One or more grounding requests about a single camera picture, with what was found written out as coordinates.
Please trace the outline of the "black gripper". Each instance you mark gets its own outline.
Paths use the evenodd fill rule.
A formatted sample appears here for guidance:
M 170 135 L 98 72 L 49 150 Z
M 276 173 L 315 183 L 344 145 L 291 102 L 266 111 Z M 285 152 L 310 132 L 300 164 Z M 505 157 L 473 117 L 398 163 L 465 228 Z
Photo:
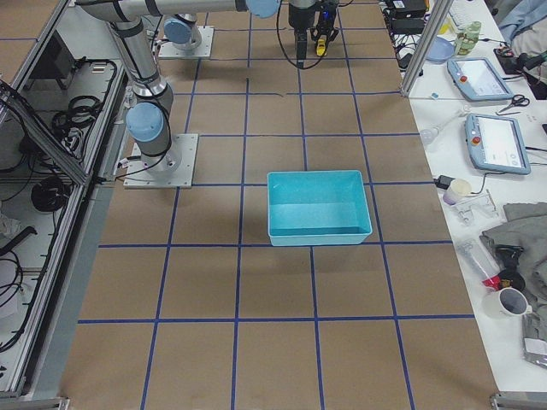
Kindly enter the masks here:
M 307 59 L 307 31 L 315 23 L 315 0 L 289 0 L 288 22 L 294 30 L 296 67 L 304 68 Z
M 314 42 L 317 42 L 320 37 L 319 31 L 329 31 L 327 35 L 329 44 L 338 36 L 339 30 L 334 28 L 337 11 L 338 0 L 321 0 L 317 3 L 318 21 L 309 29 L 310 37 Z

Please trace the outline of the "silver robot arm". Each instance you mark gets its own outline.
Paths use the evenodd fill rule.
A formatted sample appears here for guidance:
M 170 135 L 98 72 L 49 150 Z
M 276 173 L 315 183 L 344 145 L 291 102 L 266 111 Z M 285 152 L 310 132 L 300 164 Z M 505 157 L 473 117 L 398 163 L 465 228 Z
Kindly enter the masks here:
M 144 169 L 154 172 L 175 170 L 181 158 L 173 147 L 169 129 L 173 90 L 162 77 L 150 50 L 142 18 L 173 17 L 185 31 L 169 40 L 187 45 L 196 32 L 191 18 L 197 13 L 249 12 L 266 19 L 278 15 L 281 9 L 280 1 L 78 1 L 76 4 L 109 27 L 138 101 L 127 113 L 126 128 L 140 149 Z
M 324 38 L 325 46 L 338 35 L 334 21 L 339 1 L 289 1 L 288 4 L 288 23 L 293 29 L 298 53 L 306 54 L 308 35 L 315 44 Z M 243 1 L 243 5 L 260 18 L 273 16 L 274 12 L 280 14 L 281 9 L 281 1 Z M 163 28 L 167 39 L 180 49 L 191 50 L 202 42 L 195 15 L 178 14 L 168 17 Z

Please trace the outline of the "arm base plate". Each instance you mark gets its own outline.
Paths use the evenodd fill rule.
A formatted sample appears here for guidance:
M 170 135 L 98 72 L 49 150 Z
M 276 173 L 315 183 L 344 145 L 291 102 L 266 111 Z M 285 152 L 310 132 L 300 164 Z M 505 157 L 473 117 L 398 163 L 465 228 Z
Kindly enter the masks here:
M 164 38 L 157 42 L 156 51 L 160 59 L 210 58 L 214 28 L 212 26 L 182 26 L 167 28 Z
M 176 134 L 172 136 L 170 150 L 164 157 L 141 156 L 136 143 L 132 155 L 136 161 L 128 165 L 128 177 L 123 185 L 127 189 L 190 189 L 197 157 L 198 135 L 196 133 Z

